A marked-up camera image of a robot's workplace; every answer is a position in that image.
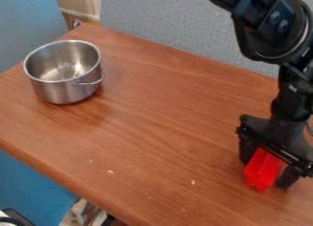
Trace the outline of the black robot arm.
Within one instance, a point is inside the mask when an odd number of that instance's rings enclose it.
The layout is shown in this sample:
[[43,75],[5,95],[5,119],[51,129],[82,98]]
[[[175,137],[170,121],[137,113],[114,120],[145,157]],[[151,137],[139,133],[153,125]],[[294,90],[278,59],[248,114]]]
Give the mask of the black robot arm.
[[270,117],[240,117],[240,159],[246,183],[286,189],[313,178],[313,13],[302,0],[210,0],[231,13],[241,53],[278,65]]

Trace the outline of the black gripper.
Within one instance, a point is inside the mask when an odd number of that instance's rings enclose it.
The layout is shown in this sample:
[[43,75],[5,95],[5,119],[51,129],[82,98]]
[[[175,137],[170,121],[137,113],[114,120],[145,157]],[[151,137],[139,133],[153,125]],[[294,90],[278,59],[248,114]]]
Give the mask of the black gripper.
[[250,161],[256,148],[262,147],[285,161],[286,166],[276,180],[276,186],[288,189],[300,177],[313,178],[313,145],[305,138],[306,122],[264,119],[252,115],[240,116],[240,160]]

